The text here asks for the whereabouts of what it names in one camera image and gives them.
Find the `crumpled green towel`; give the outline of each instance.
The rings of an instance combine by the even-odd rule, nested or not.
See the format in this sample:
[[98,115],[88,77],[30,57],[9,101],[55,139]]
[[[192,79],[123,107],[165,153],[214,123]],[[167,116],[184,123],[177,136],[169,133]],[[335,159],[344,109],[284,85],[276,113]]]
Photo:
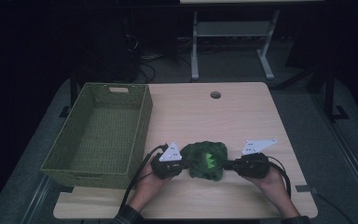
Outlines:
[[227,160],[226,145],[221,142],[199,142],[185,146],[180,154],[190,162],[191,177],[219,181],[223,175],[223,161]]

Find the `sleeve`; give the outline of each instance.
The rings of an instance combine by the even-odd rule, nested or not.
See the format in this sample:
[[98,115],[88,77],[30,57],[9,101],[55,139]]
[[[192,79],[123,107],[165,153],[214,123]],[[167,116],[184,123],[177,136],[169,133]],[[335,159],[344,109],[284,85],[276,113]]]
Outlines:
[[310,224],[309,217],[290,217],[283,219],[281,224]]
[[141,224],[144,222],[144,218],[135,209],[129,205],[118,211],[115,218],[112,220],[112,224]]

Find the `green basket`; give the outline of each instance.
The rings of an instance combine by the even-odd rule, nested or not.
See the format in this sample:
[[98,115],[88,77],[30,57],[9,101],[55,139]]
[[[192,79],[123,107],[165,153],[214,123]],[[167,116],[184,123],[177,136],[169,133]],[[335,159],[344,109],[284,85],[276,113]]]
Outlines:
[[152,107],[147,85],[86,83],[42,172],[65,186],[126,189],[143,160]]

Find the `circular hole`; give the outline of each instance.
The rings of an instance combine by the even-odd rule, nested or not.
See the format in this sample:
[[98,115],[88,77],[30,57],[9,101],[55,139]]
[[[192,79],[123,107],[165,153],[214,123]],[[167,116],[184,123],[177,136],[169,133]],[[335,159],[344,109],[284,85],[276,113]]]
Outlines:
[[222,94],[220,94],[220,92],[218,91],[213,91],[211,92],[211,97],[214,99],[219,99],[220,97],[222,97]]

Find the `table top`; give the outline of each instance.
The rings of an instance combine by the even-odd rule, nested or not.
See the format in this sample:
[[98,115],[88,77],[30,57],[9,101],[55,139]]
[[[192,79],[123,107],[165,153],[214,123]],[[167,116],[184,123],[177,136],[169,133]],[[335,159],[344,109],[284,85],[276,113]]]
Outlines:
[[180,0],[181,4],[213,4],[213,3],[301,3],[322,2],[324,0]]
[[[241,157],[246,140],[276,139],[263,151],[278,159],[291,179],[292,201],[301,215],[316,217],[317,208],[280,116],[264,83],[187,83],[149,85],[153,111],[145,152],[177,142],[179,148],[202,141],[226,144],[228,158]],[[211,92],[218,91],[219,99]],[[111,218],[118,211],[124,189],[74,188],[62,192],[57,218]],[[145,218],[267,218],[279,217],[276,208],[251,182],[233,171],[211,180],[191,178],[188,170],[170,181],[142,212]]]

